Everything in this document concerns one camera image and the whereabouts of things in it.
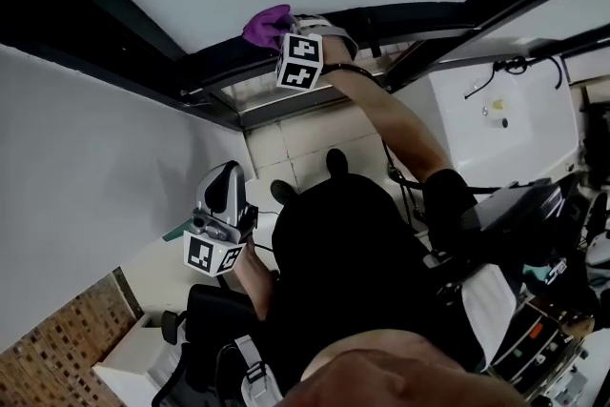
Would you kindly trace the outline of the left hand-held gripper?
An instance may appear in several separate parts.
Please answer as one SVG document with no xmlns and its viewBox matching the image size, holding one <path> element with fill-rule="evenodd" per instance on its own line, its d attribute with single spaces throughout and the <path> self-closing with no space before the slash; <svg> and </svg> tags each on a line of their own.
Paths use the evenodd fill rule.
<svg viewBox="0 0 610 407">
<path fill-rule="evenodd" d="M 196 207 L 183 233 L 184 264 L 204 275 L 223 275 L 234 267 L 258 220 L 258 208 L 246 205 L 245 176 L 236 161 L 202 178 Z"/>
</svg>

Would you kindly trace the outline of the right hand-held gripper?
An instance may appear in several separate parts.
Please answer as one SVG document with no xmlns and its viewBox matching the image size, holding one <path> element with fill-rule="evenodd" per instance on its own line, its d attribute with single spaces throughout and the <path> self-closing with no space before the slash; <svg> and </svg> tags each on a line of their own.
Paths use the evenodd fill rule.
<svg viewBox="0 0 610 407">
<path fill-rule="evenodd" d="M 318 15 L 292 17 L 291 29 L 283 36 L 275 78 L 280 89 L 312 90 L 324 68 L 323 38 L 335 36 L 346 44 L 352 58 L 357 43 L 346 30 Z"/>
</svg>

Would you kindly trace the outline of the purple cleaning cloth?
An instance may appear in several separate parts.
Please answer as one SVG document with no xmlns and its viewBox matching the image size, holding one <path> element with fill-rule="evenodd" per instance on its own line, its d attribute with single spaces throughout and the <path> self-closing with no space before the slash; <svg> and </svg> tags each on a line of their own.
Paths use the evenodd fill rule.
<svg viewBox="0 0 610 407">
<path fill-rule="evenodd" d="M 293 24 L 291 6 L 276 5 L 257 13 L 243 28 L 242 37 L 256 47 L 281 51 L 283 38 Z"/>
</svg>

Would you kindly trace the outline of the person's right forearm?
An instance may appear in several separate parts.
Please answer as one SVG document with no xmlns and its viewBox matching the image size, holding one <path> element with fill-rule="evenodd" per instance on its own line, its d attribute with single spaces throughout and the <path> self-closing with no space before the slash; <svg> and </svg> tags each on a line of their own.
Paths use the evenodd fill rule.
<svg viewBox="0 0 610 407">
<path fill-rule="evenodd" d="M 448 170 L 451 161 L 423 122 L 367 76 L 351 69 L 332 71 L 329 83 L 359 106 L 389 150 L 417 181 Z"/>
</svg>

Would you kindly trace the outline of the person's left forearm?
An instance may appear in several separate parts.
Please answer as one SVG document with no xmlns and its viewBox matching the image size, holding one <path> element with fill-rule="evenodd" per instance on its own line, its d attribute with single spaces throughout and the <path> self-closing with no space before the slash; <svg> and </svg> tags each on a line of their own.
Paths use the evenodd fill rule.
<svg viewBox="0 0 610 407">
<path fill-rule="evenodd" d="M 246 244 L 234 265 L 234 273 L 250 298 L 256 316 L 265 320 L 273 298 L 275 278 L 255 252 L 254 243 Z"/>
</svg>

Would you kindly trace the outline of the person's left black shoe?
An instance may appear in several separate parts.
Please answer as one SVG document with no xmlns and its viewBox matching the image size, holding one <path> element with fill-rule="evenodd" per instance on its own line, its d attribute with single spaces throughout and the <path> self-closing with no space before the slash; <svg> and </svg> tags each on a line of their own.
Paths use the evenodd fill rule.
<svg viewBox="0 0 610 407">
<path fill-rule="evenodd" d="M 288 205 L 299 196 L 299 193 L 290 184 L 279 179 L 271 183 L 270 193 L 273 199 L 282 206 Z"/>
</svg>

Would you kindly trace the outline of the green plastic piece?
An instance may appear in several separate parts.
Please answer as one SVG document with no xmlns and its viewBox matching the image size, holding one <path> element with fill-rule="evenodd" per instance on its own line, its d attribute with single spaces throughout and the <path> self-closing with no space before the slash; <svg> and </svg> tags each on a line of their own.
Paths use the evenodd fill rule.
<svg viewBox="0 0 610 407">
<path fill-rule="evenodd" d="M 173 229 L 173 230 L 169 231 L 167 234 L 163 235 L 162 239 L 165 242 L 171 242 L 171 241 L 181 237 L 183 235 L 183 233 L 189 232 L 191 230 L 192 223 L 193 223 L 193 218 L 190 217 L 186 221 L 184 221 L 182 224 L 177 226 L 175 229 Z"/>
</svg>

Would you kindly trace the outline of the black window latch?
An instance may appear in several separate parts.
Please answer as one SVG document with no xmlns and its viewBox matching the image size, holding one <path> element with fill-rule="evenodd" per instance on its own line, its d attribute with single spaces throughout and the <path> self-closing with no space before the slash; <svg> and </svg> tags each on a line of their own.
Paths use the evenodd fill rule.
<svg viewBox="0 0 610 407">
<path fill-rule="evenodd" d="M 367 23 L 367 38 L 369 43 L 369 48 L 371 50 L 371 55 L 373 58 L 379 58 L 381 56 L 381 48 L 379 45 L 379 39 L 376 34 L 376 22 L 375 19 L 370 15 L 366 18 Z"/>
</svg>

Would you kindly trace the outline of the low clear window pane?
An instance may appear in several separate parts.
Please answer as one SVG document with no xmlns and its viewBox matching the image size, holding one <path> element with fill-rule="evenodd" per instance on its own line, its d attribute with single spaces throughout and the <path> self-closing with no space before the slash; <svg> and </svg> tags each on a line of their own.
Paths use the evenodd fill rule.
<svg viewBox="0 0 610 407">
<path fill-rule="evenodd" d="M 360 50 L 354 64 L 374 76 L 381 76 L 415 43 L 416 41 L 406 41 L 381 46 L 379 57 L 373 57 L 371 49 Z M 307 92 L 281 88 L 277 86 L 275 72 L 270 72 L 223 88 L 220 94 L 237 112 L 248 112 L 287 98 L 313 94 L 327 87 L 330 87 L 330 84 L 326 77 L 320 77 Z"/>
</svg>

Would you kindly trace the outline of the black swivel chair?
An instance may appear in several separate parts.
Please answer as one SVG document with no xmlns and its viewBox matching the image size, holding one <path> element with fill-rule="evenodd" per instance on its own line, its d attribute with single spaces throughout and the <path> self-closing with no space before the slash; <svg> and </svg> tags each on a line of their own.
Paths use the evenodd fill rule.
<svg viewBox="0 0 610 407">
<path fill-rule="evenodd" d="M 246 295 L 193 285 L 185 311 L 161 316 L 163 339 L 179 358 L 152 407 L 246 407 L 241 394 L 246 363 L 234 341 L 256 326 Z"/>
</svg>

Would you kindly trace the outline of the person's black shirt torso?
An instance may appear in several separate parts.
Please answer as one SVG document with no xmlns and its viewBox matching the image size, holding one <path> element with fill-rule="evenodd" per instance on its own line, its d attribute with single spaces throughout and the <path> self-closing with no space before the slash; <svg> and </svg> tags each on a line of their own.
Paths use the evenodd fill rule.
<svg viewBox="0 0 610 407">
<path fill-rule="evenodd" d="M 423 244 L 373 180 L 343 173 L 291 198 L 272 242 L 263 355 L 282 391 L 325 347 L 379 329 L 419 334 L 469 371 L 482 365 L 465 312 L 438 297 Z"/>
</svg>

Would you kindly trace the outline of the white low cabinet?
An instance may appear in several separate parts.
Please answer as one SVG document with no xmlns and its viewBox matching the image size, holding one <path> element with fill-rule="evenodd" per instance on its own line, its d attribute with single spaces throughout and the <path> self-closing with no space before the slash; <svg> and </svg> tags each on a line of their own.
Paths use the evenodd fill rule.
<svg viewBox="0 0 610 407">
<path fill-rule="evenodd" d="M 180 356 L 181 345 L 167 343 L 161 328 L 143 315 L 93 370 L 126 407 L 152 407 Z"/>
</svg>

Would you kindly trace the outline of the narrow frosted window pane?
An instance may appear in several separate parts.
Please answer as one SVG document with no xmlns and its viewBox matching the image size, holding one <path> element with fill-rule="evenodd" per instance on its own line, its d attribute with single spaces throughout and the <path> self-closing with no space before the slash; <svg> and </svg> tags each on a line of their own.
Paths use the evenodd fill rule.
<svg viewBox="0 0 610 407">
<path fill-rule="evenodd" d="M 481 39 L 497 46 L 529 47 L 563 40 L 610 24 L 610 0 L 549 0 Z"/>
</svg>

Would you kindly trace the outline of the white sink basin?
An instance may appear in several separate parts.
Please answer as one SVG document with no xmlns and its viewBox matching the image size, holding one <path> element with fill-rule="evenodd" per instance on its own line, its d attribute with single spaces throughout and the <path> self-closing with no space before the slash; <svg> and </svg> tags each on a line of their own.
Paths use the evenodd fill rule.
<svg viewBox="0 0 610 407">
<path fill-rule="evenodd" d="M 452 163 L 475 187 L 561 176 L 579 129 L 569 76 L 557 56 L 513 58 L 429 75 Z M 501 99 L 503 111 L 492 107 Z M 487 116 L 482 108 L 488 109 Z M 508 127 L 501 127 L 501 119 Z"/>
</svg>

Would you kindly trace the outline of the black equipment case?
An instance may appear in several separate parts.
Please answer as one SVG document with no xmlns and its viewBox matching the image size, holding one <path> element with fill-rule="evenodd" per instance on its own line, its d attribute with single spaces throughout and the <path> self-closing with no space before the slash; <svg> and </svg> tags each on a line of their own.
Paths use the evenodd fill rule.
<svg viewBox="0 0 610 407">
<path fill-rule="evenodd" d="M 580 355 L 595 319 L 533 298 L 518 306 L 488 373 L 531 396 L 565 373 Z"/>
</svg>

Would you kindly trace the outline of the black window frame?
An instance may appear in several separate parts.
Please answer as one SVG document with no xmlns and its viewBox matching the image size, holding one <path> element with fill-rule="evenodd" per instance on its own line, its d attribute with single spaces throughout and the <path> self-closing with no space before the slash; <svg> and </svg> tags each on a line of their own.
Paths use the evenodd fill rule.
<svg viewBox="0 0 610 407">
<path fill-rule="evenodd" d="M 469 30 L 427 32 L 379 42 L 386 46 L 416 41 L 391 66 L 391 88 L 412 81 L 451 50 L 546 1 L 465 0 L 459 3 L 475 21 Z M 208 83 L 196 80 L 178 66 L 189 53 L 132 0 L 0 0 L 0 43 L 235 131 L 333 102 L 326 93 L 301 95 L 252 114 L 237 112 L 220 91 L 270 73 L 274 67 L 260 66 Z"/>
</svg>

